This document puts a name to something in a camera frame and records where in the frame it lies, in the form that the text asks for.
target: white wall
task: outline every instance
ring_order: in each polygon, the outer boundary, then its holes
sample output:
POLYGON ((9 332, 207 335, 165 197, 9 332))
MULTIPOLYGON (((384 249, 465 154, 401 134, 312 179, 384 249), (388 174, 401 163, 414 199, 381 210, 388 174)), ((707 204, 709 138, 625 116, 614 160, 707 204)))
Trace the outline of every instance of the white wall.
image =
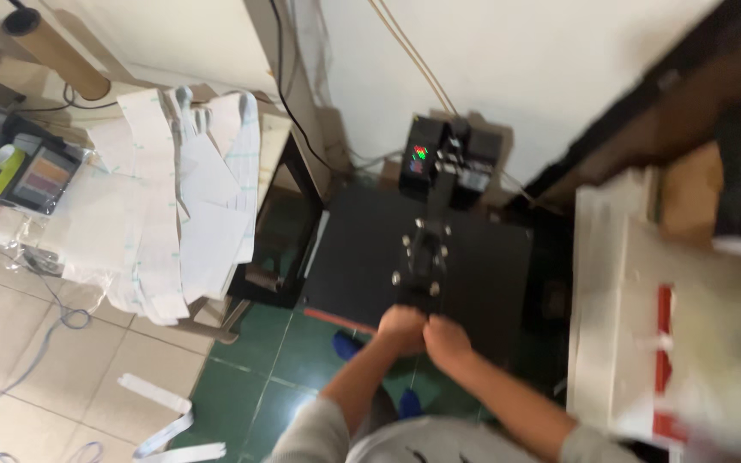
MULTIPOLYGON (((242 1, 22 2, 36 8, 100 71, 116 72, 121 64, 122 72, 157 84, 208 82, 220 90, 275 93, 270 65, 242 1)), ((0 0, 0 23, 12 10, 0 0)), ((0 48, 13 54, 18 45, 0 31, 0 48)))
MULTIPOLYGON (((317 104, 362 156, 404 148, 441 110, 365 0, 288 0, 317 104)), ((462 115, 514 129, 506 170, 532 179, 718 0, 389 0, 462 115)))

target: person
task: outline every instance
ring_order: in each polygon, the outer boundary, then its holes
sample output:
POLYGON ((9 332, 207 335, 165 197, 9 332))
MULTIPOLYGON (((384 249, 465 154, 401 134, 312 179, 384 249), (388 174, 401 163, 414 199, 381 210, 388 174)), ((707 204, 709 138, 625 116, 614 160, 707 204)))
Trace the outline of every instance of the person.
POLYGON ((489 363, 471 348, 468 335, 456 322, 438 315, 427 318, 405 306, 386 311, 373 339, 315 401, 300 409, 265 459, 267 463, 345 461, 640 463, 628 450, 580 426, 557 405, 489 363), (511 440, 483 425, 448 417, 412 418, 356 436, 373 421, 371 404, 388 369, 398 357, 424 350, 439 370, 499 419, 511 440))

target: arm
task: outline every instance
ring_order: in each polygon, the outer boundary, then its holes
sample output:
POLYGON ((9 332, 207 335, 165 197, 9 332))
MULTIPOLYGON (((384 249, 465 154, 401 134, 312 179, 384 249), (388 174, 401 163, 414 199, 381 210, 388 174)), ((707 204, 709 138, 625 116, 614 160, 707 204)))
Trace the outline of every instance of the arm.
POLYGON ((382 317, 379 332, 326 385, 319 397, 339 405, 353 435, 371 409, 371 400, 386 372, 403 354, 424 348, 425 315, 412 307, 393 306, 382 317))
POLYGON ((279 437, 267 463, 341 463, 351 435, 371 408, 376 389, 399 355, 424 350, 425 315, 393 306, 373 340, 334 376, 319 398, 303 407, 279 437))
POLYGON ((474 352, 468 335, 454 321, 431 316, 423 333, 428 355, 438 368, 487 406, 511 436, 542 460, 637 461, 595 431, 577 428, 564 410, 474 352))

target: blue slipper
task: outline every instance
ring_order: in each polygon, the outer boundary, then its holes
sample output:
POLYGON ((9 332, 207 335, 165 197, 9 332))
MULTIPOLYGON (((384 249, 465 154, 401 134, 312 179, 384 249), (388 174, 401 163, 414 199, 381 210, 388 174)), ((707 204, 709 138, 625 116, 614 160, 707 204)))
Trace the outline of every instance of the blue slipper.
POLYGON ((425 415, 422 404, 413 389, 407 389, 399 398, 399 419, 416 418, 425 415))
POLYGON ((334 346, 334 350, 339 358, 345 362, 352 359, 357 352, 365 347, 365 343, 353 339, 350 334, 344 331, 337 331, 330 340, 330 343, 334 346))

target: cardboard tube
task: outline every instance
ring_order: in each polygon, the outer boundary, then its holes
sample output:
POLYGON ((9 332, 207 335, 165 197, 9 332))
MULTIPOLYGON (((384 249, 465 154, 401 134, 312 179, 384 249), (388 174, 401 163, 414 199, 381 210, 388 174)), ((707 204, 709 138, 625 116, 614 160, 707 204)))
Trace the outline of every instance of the cardboard tube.
POLYGON ((2 21, 2 30, 40 63, 55 70, 85 100, 99 100, 110 91, 110 81, 90 66, 35 9, 16 9, 2 21))

